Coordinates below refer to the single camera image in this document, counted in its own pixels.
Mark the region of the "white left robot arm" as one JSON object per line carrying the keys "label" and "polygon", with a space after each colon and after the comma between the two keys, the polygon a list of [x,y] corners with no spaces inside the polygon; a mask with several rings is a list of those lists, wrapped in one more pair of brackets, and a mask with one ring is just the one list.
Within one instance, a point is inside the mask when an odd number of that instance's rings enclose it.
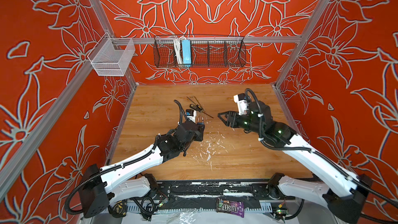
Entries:
{"label": "white left robot arm", "polygon": [[157,135],[154,143],[143,151],[121,161],[99,168],[88,167],[80,183],[70,192],[64,203],[64,210],[70,215],[83,214],[94,217],[114,202],[121,200],[120,186],[133,176],[159,166],[181,153],[187,153],[192,142],[201,142],[204,123],[187,120],[167,134]]}

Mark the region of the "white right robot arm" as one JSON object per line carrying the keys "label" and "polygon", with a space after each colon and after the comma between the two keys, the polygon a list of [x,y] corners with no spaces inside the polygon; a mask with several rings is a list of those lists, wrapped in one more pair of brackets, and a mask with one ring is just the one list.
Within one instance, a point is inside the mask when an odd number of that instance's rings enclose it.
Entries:
{"label": "white right robot arm", "polygon": [[319,183],[312,183],[276,173],[268,184],[270,196],[292,196],[319,204],[348,224],[356,224],[360,218],[379,224],[386,223],[386,220],[362,212],[369,194],[394,207],[398,206],[397,201],[371,189],[371,178],[344,169],[311,146],[294,129],[274,121],[270,107],[263,102],[242,100],[237,105],[237,112],[218,114],[227,127],[258,134],[258,140],[264,147],[284,152],[321,179]]}

